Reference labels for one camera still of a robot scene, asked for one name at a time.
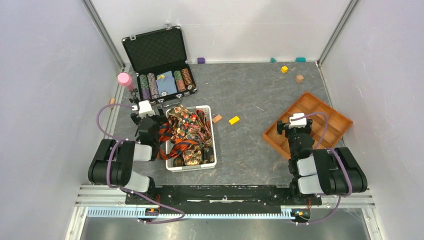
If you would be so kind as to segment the white plastic basket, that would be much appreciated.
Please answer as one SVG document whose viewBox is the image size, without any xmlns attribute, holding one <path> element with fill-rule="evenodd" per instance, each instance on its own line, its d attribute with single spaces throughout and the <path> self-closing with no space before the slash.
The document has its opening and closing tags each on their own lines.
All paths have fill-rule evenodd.
<svg viewBox="0 0 424 240">
<path fill-rule="evenodd" d="M 167 122 L 159 130 L 165 144 L 157 158 L 167 170 L 186 172 L 212 169 L 217 164 L 211 108 L 208 105 L 176 105 L 165 113 Z"/>
</svg>

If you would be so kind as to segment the orange navy striped tie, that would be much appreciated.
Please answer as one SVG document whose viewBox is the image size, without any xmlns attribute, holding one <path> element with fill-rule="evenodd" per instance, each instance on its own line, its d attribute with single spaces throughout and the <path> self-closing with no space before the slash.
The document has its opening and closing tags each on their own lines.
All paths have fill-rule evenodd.
<svg viewBox="0 0 424 240">
<path fill-rule="evenodd" d="M 200 144 L 200 142 L 198 140 L 182 140 L 180 138 L 177 138 L 174 141 L 174 145 L 173 145 L 172 149 L 170 150 L 170 153 L 165 153 L 161 149 L 161 145 L 163 143 L 165 143 L 166 141 L 171 140 L 171 137 L 173 136 L 171 128 L 170 128 L 170 124 L 164 123 L 159 128 L 158 134 L 159 134 L 159 138 L 158 138 L 159 151 L 157 153 L 156 158 L 160 159 L 160 160 L 168 160 L 168 159 L 171 159 L 171 158 L 178 157 L 178 156 L 182 155 L 183 152 L 185 150 L 187 150 L 189 147 L 196 146 L 196 145 Z"/>
</svg>

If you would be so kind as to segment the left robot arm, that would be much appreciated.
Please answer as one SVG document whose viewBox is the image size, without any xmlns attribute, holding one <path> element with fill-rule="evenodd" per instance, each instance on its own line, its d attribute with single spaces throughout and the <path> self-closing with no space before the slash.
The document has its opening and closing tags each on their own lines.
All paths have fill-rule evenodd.
<svg viewBox="0 0 424 240">
<path fill-rule="evenodd" d="M 138 192 L 140 200 L 145 204 L 151 204 L 157 198 L 157 190 L 152 187 L 154 180 L 135 172 L 133 163 L 156 160 L 161 148 L 160 127 L 167 118 L 163 111 L 158 115 L 145 117 L 133 113 L 131 117 L 137 125 L 137 139 L 101 140 L 88 168 L 87 176 L 92 184 Z"/>
</svg>

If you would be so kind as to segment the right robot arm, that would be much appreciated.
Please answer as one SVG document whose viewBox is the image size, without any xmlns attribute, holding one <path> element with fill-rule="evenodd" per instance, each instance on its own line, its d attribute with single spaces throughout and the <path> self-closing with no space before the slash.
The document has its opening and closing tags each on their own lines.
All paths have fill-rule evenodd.
<svg viewBox="0 0 424 240">
<path fill-rule="evenodd" d="M 305 126 L 294 127 L 279 120 L 277 134 L 288 140 L 290 158 L 289 172 L 293 179 L 289 185 L 289 199 L 302 204 L 311 195 L 347 196 L 363 193 L 368 180 L 348 147 L 315 149 L 315 140 L 310 135 L 311 119 Z"/>
</svg>

